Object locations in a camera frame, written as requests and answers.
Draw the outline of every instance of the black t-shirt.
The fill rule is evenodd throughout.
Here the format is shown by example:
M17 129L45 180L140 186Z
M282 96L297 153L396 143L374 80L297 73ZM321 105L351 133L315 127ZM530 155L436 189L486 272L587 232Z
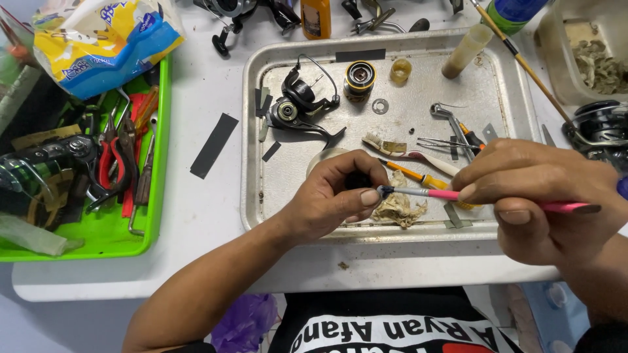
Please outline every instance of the black t-shirt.
M268 353L522 353L462 287L286 294ZM203 342L171 353L215 353ZM589 330L574 353L628 352L628 324Z

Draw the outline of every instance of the metal tray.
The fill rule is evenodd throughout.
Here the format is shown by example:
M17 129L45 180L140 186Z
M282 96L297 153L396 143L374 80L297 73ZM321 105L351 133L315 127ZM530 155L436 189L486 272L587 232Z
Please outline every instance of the metal tray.
M429 113L436 102L464 108L447 107L469 129L482 139L482 130L491 123L499 137L541 141L536 115L530 98L525 72L519 68L505 46L493 39L487 48L455 80L447 80L440 73L449 53L460 43L467 29L429 31L400 35L344 38L339 40L305 41L266 46L249 59L244 69L242 110L242 193L240 213L246 229L274 215L290 201L305 180L310 160L321 151L325 142L319 134L294 133L269 129L266 141L257 140L262 119L255 116L255 88L269 87L274 99L281 96L281 84L294 67L300 53L318 60L329 72L341 95L340 107L324 116L316 116L314 123L335 134L347 127L344 137L335 145L346 149L364 149L373 156L378 152L364 146L361 138L371 132L385 141L407 142L408 149L418 149L462 168L467 160L460 153L452 161L448 150L430 150L416 145L416 138L449 139L453 131L447 120L438 120ZM342 94L344 73L349 63L336 63L336 52L386 49L386 59L370 61L377 70L371 96L366 102L354 104ZM389 79L393 61L406 58L412 64L408 81L396 85ZM312 83L321 71L309 61L301 61L300 79ZM322 78L313 88L316 100L330 98L333 86ZM386 114L377 115L371 109L373 100L384 98L389 103ZM408 133L415 128L413 135ZM267 162L262 155L275 141L280 149ZM420 174L429 173L449 180L430 165L416 160L398 159L395 163ZM408 185L418 184L408 179ZM425 198L411 197L411 204L423 203ZM403 230L397 225L366 220L353 225L342 225L322 243L365 242L420 242L495 239L497 222L492 206L471 211L456 207L461 219L469 219L472 227L446 229L448 220L443 209L445 202L428 200L428 211L412 227Z

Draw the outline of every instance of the washer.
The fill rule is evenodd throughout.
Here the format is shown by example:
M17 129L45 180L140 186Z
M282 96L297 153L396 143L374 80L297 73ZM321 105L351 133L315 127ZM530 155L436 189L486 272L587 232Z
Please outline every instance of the washer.
M378 108L377 106L379 104L382 104L384 107L383 108ZM375 112L375 114L386 114L386 112L388 111L388 101L386 99L383 98L377 98L376 100L373 101L373 105L371 106L371 108L373 108L373 111Z

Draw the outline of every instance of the white table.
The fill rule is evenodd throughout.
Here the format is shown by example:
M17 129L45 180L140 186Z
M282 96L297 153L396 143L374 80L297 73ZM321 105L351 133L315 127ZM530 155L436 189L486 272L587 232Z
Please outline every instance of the white table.
M354 22L340 1L331 3L333 36L347 36ZM397 9L390 21L404 28L422 17L431 21L433 30L466 27L479 21L468 2L465 10L453 17L446 0L387 3ZM173 53L172 123L159 239L146 254L134 258L16 263L13 286L25 300L148 297L190 261L243 233L239 213L241 129L233 132L205 180L192 175L189 168L221 113L241 119L241 73L248 57L264 45L304 37L300 29L281 37L279 27L268 21L268 9L260 8L239 35L230 35L229 42L236 41L237 45L231 49L231 58L224 60L211 44L222 23L192 5L192 0L181 0L177 5L188 39ZM364 8L362 14L369 16ZM531 47L531 32L526 28L517 37L524 56L549 87L546 72L540 69ZM533 83L531 92L539 123L548 126L558 146L566 146L559 130L560 116ZM337 264L341 261L349 268L340 269ZM471 285L557 276L553 267L510 260L495 241L304 246L290 251L250 290L284 293Z

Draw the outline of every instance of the green plastic tray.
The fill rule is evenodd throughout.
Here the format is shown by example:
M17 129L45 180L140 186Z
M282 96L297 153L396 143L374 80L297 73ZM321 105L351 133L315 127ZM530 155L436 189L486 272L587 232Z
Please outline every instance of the green plastic tray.
M157 122L157 137L155 139L150 202L147 207L138 207L133 226L135 229L143 230L144 236L136 236L128 231L129 219L120 216L122 205L115 204L110 208L101 207L100 211L89 215L83 213L79 223L64 224L55 231L59 236L68 239L85 239L85 245L80 249L69 251L58 257L52 257L34 253L0 238L0 262L137 256L148 250L153 241L157 240L163 206L163 190L166 181L168 138L170 137L171 61L171 55L167 55L160 64L159 120ZM141 77L126 84L124 88L127 93L147 93L149 89ZM108 95L103 104L105 107L111 107L115 104L115 99L113 95ZM121 110L118 109L118 117L121 114ZM152 134L152 130L149 129L147 135L142 139L142 150L139 159L140 170L144 165Z

